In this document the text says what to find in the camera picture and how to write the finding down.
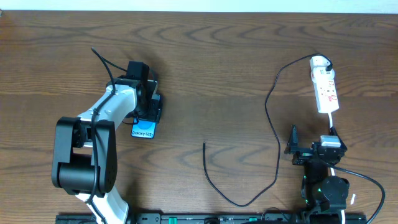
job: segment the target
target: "wooden table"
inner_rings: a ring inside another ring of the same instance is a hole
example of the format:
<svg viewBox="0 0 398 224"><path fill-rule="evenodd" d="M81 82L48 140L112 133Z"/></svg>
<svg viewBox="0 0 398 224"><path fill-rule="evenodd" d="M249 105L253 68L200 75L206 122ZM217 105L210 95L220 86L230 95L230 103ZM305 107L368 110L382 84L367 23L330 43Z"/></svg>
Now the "wooden table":
<svg viewBox="0 0 398 224"><path fill-rule="evenodd" d="M251 206L221 198L208 169L231 199L246 203L273 181L277 143L264 111L280 67L314 52L332 59L340 109L334 124L348 146L341 167L380 181L387 192L375 223L397 223L398 16L171 12L6 11L0 18L0 222L53 223L59 213L89 212L50 180L55 124L104 93L109 77L90 47L127 67L159 73L164 112L153 140L116 131L116 185L134 208L176 212L293 210L303 167L283 154L279 178ZM122 73L114 70L114 75ZM318 114L309 63L289 67L268 102L282 150L291 124L303 146L327 133ZM351 184L347 211L368 218L380 200L372 183ZM349 204L356 194L353 205Z"/></svg>

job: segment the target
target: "white power strip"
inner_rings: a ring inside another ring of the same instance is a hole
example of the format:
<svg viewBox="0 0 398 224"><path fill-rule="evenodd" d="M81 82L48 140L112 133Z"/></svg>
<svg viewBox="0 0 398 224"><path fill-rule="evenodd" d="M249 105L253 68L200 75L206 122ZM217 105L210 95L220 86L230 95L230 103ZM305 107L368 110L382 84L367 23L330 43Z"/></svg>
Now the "white power strip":
<svg viewBox="0 0 398 224"><path fill-rule="evenodd" d="M331 113L338 109L335 86L335 71L326 71L330 62L323 56L314 56L310 60L311 79L315 89L315 98L319 113Z"/></svg>

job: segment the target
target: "white wall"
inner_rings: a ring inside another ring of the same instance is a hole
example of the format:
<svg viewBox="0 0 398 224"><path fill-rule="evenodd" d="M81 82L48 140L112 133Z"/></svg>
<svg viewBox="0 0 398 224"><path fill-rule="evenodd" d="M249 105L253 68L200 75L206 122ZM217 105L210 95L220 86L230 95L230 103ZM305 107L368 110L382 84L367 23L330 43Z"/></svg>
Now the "white wall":
<svg viewBox="0 0 398 224"><path fill-rule="evenodd" d="M3 10L398 13L398 0L0 0Z"/></svg>

